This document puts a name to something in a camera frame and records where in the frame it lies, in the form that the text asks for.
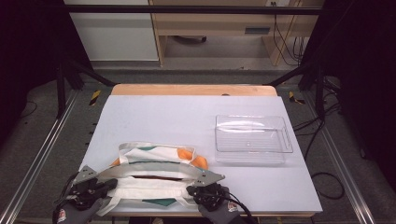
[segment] black cable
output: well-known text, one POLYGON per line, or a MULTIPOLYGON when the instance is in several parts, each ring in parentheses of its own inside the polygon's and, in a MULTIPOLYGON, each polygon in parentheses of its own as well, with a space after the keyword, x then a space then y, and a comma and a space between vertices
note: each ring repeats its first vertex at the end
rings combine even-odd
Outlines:
POLYGON ((309 145, 306 148, 306 151, 304 154, 304 161, 306 161, 306 158, 308 158, 309 150, 311 149, 311 146, 314 143, 316 136, 318 135, 319 131, 323 128, 323 126, 324 126, 324 120, 319 124, 317 130, 314 132, 314 135, 312 136, 311 140, 309 141, 309 145))
POLYGON ((59 204, 61 204, 62 202, 64 202, 66 197, 69 195, 69 191, 73 185, 73 179, 75 179, 77 175, 78 175, 78 172, 73 175, 70 175, 70 177, 66 181, 66 184, 64 185, 64 188, 62 189, 61 195, 59 196, 58 200, 53 202, 52 205, 54 205, 56 207, 59 204))
POLYGON ((291 55, 290 50, 288 48, 286 39, 283 38, 283 35, 280 33, 279 27, 277 26, 277 21, 276 21, 276 15, 274 15, 274 19, 275 19, 275 28, 277 30, 277 32, 279 33, 280 38, 282 39, 283 44, 285 45, 286 51, 288 52, 289 56, 295 61, 297 62, 297 60, 291 55))
POLYGON ((239 199, 235 197, 235 195, 231 194, 230 192, 228 192, 228 193, 229 193, 231 196, 233 196, 238 202, 240 202, 239 199))
POLYGON ((224 199, 224 200, 230 201, 230 202, 232 202, 232 203, 236 203, 236 204, 238 204, 239 206, 241 206, 241 208, 245 211, 245 213, 247 214, 248 220, 249 220, 252 224, 257 224, 257 222, 254 220, 253 216, 251 215, 250 211, 248 210, 248 208, 247 208, 244 204, 240 203, 240 202, 237 201, 237 200, 234 200, 234 199, 232 199, 232 198, 230 198, 230 197, 225 197, 225 196, 216 195, 216 194, 210 194, 210 193, 198 193, 197 196, 217 197, 217 198, 220 198, 220 199, 224 199))
POLYGON ((288 63, 288 62, 286 61, 286 59, 285 59, 285 56, 283 56, 283 53, 282 53, 282 51, 280 50, 279 46, 277 45, 276 39, 275 39, 276 27, 277 27, 277 24, 276 24, 276 15, 274 15, 274 29, 275 29, 275 30, 274 30, 274 34, 273 34, 273 39, 274 39, 275 46, 276 46, 277 50, 279 50, 280 56, 282 57, 282 59, 283 59, 283 61, 285 62, 285 64, 287 64, 287 65, 293 65, 293 66, 298 65, 298 64, 291 64, 291 63, 288 63))
POLYGON ((31 112, 29 112, 29 113, 27 113, 27 114, 25 114, 25 115, 22 115, 22 116, 20 117, 20 119, 23 119, 23 118, 28 117, 29 115, 32 115, 33 113, 35 113, 35 111, 36 111, 37 108, 38 108, 38 105, 37 105, 35 102, 33 102, 33 101, 27 101, 26 103, 34 104, 34 105, 35 105, 35 108, 34 108, 31 112))
MULTIPOLYGON (((336 111, 336 110, 338 109, 338 106, 339 106, 339 103, 336 103, 336 104, 330 106, 329 108, 327 108, 327 109, 325 110, 325 115, 328 116, 328 115, 330 115, 333 111, 336 111)), ((295 132, 298 132, 298 131, 300 131, 301 129, 306 128, 307 126, 313 124, 313 123, 314 123, 315 121, 317 121, 318 119, 319 119, 319 117, 315 117, 315 118, 313 118, 313 119, 311 119, 311 120, 308 120, 308 121, 305 121, 305 122, 303 122, 303 123, 297 124, 297 125, 293 126, 293 130, 294 130, 295 132)))
POLYGON ((318 173, 315 173, 315 174, 311 175, 311 178, 314 179, 314 178, 315 178, 316 176, 318 176, 318 175, 328 175, 328 176, 331 176, 331 177, 333 177, 335 180, 337 180, 337 182, 338 182, 338 183, 340 184, 340 186, 341 186, 341 193, 340 193, 340 195, 337 195, 337 196, 330 196, 330 195, 324 194, 324 193, 320 192, 319 190, 317 190, 318 195, 320 195, 320 196, 322 196, 322 197, 324 197, 324 198, 327 198, 327 199, 331 199, 331 200, 339 200, 339 199, 341 199, 342 197, 344 197, 344 195, 345 195, 345 193, 346 193, 346 190, 345 190, 345 188, 344 188, 343 183, 341 182, 341 180, 340 180, 336 175, 332 175, 332 174, 326 173, 326 172, 318 172, 318 173))

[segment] aluminum rail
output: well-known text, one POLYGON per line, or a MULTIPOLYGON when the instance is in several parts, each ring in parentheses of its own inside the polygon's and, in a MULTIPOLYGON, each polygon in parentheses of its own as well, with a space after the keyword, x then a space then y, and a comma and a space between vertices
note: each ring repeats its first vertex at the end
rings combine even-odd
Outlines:
POLYGON ((55 141, 59 136, 59 133, 61 132, 67 118, 70 115, 70 112, 73 109, 73 106, 77 100, 77 96, 78 91, 72 91, 67 101, 66 110, 59 119, 55 120, 46 140, 44 141, 37 155, 35 156, 35 160, 32 162, 32 165, 30 166, 20 186, 15 192, 13 198, 1 214, 0 224, 13 223, 17 218, 17 215, 21 211, 23 203, 25 202, 30 190, 32 189, 35 181, 37 180, 37 177, 42 167, 44 166, 44 163, 48 155, 50 154, 53 145, 55 144, 55 141))
MULTIPOLYGON (((316 116, 317 114, 313 100, 314 96, 312 95, 312 93, 307 93, 305 91, 303 91, 303 96, 307 101, 307 104, 311 109, 312 114, 316 116)), ((330 158, 332 159, 332 164, 337 171, 338 177, 343 182, 346 194, 349 198, 350 203, 352 204, 356 216, 359 219, 359 222, 361 224, 375 224, 374 217, 366 201, 364 201, 358 185, 353 179, 352 174, 349 172, 349 169, 347 168, 346 163, 344 162, 341 154, 339 153, 337 146, 332 140, 332 136, 330 135, 329 130, 326 128, 326 126, 322 128, 321 134, 324 138, 324 144, 327 145, 326 148, 328 150, 330 158)))
POLYGON ((38 6, 48 10, 74 13, 180 13, 180 14, 268 14, 322 15, 337 12, 321 7, 229 7, 229 6, 120 6, 120 5, 64 5, 38 6))

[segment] clear plastic container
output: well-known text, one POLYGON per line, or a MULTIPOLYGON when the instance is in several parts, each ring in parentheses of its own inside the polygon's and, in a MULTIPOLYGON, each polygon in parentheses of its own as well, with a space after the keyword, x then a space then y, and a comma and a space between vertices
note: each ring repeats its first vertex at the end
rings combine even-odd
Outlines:
POLYGON ((216 117, 216 160, 236 163, 283 163, 292 147, 282 117, 216 117))

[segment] cabinet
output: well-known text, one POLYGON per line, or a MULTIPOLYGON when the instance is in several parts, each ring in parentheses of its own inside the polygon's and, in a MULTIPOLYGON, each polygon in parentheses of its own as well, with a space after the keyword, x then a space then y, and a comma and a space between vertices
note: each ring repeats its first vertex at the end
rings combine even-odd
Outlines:
MULTIPOLYGON (((67 5, 147 5, 146 0, 64 0, 67 5)), ((158 61, 148 13, 70 13, 91 61, 158 61)))
MULTIPOLYGON (((243 6, 265 7, 270 0, 149 0, 154 6, 243 6)), ((289 0, 288 7, 321 7, 323 0, 289 0)), ((276 16, 279 32, 275 32, 280 50, 285 49, 281 39, 290 36, 310 36, 318 16, 276 16)), ((281 59, 274 41, 274 15, 232 14, 152 14, 154 34, 160 63, 164 62, 166 38, 169 35, 260 35, 273 65, 281 59)))

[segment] wire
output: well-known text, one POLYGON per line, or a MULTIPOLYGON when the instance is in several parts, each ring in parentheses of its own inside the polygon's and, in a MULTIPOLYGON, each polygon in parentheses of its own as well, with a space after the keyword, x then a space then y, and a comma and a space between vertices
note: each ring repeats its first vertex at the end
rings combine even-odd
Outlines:
POLYGON ((308 158, 309 150, 311 149, 311 146, 314 143, 315 138, 317 137, 319 131, 323 128, 323 126, 324 126, 324 120, 319 124, 317 130, 314 132, 314 135, 312 136, 311 140, 309 141, 309 145, 306 148, 306 151, 304 154, 304 161, 306 161, 306 158, 308 158))
POLYGON ((33 113, 35 113, 35 111, 36 111, 37 108, 38 108, 38 105, 37 105, 35 102, 33 102, 33 101, 27 101, 26 104, 27 104, 27 103, 34 104, 34 105, 35 105, 35 108, 33 108, 33 110, 30 111, 29 113, 27 113, 27 114, 25 114, 25 115, 22 115, 22 116, 20 117, 20 119, 23 119, 23 118, 28 117, 29 115, 32 115, 33 113))
POLYGON ((233 203, 238 204, 239 206, 241 206, 241 208, 245 211, 245 213, 247 214, 247 218, 248 220, 252 223, 252 224, 257 224, 257 222, 254 220, 253 216, 251 215, 250 211, 248 210, 248 208, 242 204, 241 202, 234 200, 230 197, 225 197, 225 196, 221 196, 221 195, 216 195, 216 194, 210 194, 210 193, 198 193, 197 196, 208 196, 208 197, 217 197, 220 199, 224 199, 233 203))
POLYGON ((331 200, 339 200, 339 199, 341 199, 342 197, 344 197, 344 195, 346 194, 346 190, 345 190, 345 188, 344 188, 343 183, 341 182, 341 180, 340 180, 336 175, 332 175, 332 174, 326 173, 326 172, 318 172, 318 173, 315 173, 315 174, 311 175, 311 178, 314 179, 314 178, 315 178, 316 176, 318 176, 318 175, 328 175, 328 176, 331 176, 332 178, 334 178, 335 180, 337 180, 337 182, 338 182, 338 183, 340 184, 340 186, 341 186, 341 193, 340 193, 340 195, 337 195, 337 196, 330 196, 330 195, 324 194, 324 193, 320 192, 319 190, 317 190, 318 195, 320 195, 320 196, 322 196, 322 197, 325 197, 325 198, 327 198, 327 199, 331 199, 331 200))
POLYGON ((229 193, 231 196, 233 196, 238 202, 240 202, 239 199, 235 197, 235 195, 231 194, 230 192, 228 192, 228 193, 229 193))
POLYGON ((62 189, 62 193, 59 196, 59 199, 56 200, 55 202, 53 202, 53 204, 52 204, 53 206, 55 206, 55 207, 58 206, 66 199, 66 197, 68 196, 69 191, 73 185, 72 181, 74 178, 76 178, 77 175, 78 175, 78 172, 73 175, 70 175, 70 177, 67 179, 66 184, 64 185, 64 188, 62 189))
MULTIPOLYGON (((282 59, 283 59, 283 61, 285 62, 285 64, 287 64, 287 65, 293 65, 293 66, 298 65, 298 64, 288 63, 288 62, 286 61, 285 56, 284 56, 283 53, 282 53, 282 50, 280 50, 279 46, 278 46, 277 43, 276 43, 275 31, 278 30, 278 32, 279 32, 279 29, 276 29, 276 28, 277 28, 277 22, 276 22, 276 14, 275 14, 275 15, 274 15, 274 29, 275 29, 275 30, 274 30, 274 34, 273 34, 273 39, 274 39, 275 46, 276 46, 277 50, 279 50, 280 56, 282 57, 282 59)), ((282 34, 281 34, 280 32, 279 32, 279 34, 280 34, 280 37, 282 38, 282 40, 283 40, 283 42, 284 42, 284 45, 286 46, 286 41, 283 39, 282 34)))

